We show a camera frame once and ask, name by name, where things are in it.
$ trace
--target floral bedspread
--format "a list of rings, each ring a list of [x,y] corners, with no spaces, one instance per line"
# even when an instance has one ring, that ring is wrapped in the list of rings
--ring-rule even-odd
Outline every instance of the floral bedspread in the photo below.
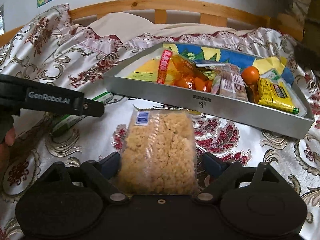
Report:
[[[118,62],[159,42],[183,42],[243,51],[262,57],[285,57],[315,114],[315,123],[304,139],[292,139],[218,117],[194,118],[201,187],[211,178],[201,165],[210,151],[220,159],[256,167],[265,161],[292,185],[308,206],[301,231],[305,239],[320,235],[320,90],[318,77],[297,65],[295,40],[275,30],[259,28],[245,36],[228,32],[183,35],[179,38],[143,34],[125,44],[116,36],[100,37],[90,28],[79,32],[70,22],[68,5],[59,5],[35,17],[0,49],[0,71],[85,93],[94,98],[105,92],[103,74]],[[22,111],[15,119],[18,133],[11,159],[0,184],[0,239],[23,236],[15,218],[15,205],[25,191],[54,162],[79,166],[120,151],[133,109],[174,109],[136,98],[114,95],[101,118],[86,117],[59,138],[50,135],[48,113]]]

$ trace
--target finger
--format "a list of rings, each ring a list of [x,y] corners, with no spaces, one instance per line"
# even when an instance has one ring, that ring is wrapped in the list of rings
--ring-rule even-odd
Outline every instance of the finger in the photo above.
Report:
[[[12,127],[5,135],[4,142],[8,146],[12,146],[15,139],[16,139],[16,132],[14,130],[14,127]]]
[[[5,143],[0,144],[0,180],[2,180],[9,164],[9,148]]]

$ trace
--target blue barcode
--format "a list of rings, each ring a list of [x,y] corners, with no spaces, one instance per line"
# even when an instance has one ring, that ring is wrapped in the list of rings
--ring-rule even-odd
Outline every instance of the blue barcode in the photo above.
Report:
[[[148,125],[149,113],[150,113],[149,111],[139,111],[137,113],[135,125]]]

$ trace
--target silver screw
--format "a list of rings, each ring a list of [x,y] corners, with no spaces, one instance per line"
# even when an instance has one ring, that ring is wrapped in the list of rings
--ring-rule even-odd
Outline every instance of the silver screw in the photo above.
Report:
[[[197,195],[197,198],[201,201],[210,201],[213,199],[213,196],[210,193],[200,193]]]
[[[125,194],[122,193],[113,193],[110,196],[110,199],[113,201],[123,201],[125,199]]]
[[[164,200],[164,199],[159,199],[159,200],[158,200],[158,203],[159,203],[159,204],[164,204],[164,203],[165,203],[165,200]]]

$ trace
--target wooden bed frame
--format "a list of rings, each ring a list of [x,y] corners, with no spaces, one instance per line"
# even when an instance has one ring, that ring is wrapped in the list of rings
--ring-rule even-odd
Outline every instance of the wooden bed frame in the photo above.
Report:
[[[276,29],[282,33],[290,34],[299,41],[302,40],[302,31],[285,26],[275,18],[257,16],[224,5],[193,0],[116,0],[74,9],[70,11],[70,14],[71,20],[95,15],[97,19],[100,19],[108,13],[131,10],[155,10],[156,24],[166,23],[167,10],[187,11],[200,13],[200,23],[202,24],[226,27],[229,18],[256,27]],[[8,43],[22,27],[20,26],[0,35],[0,46]]]

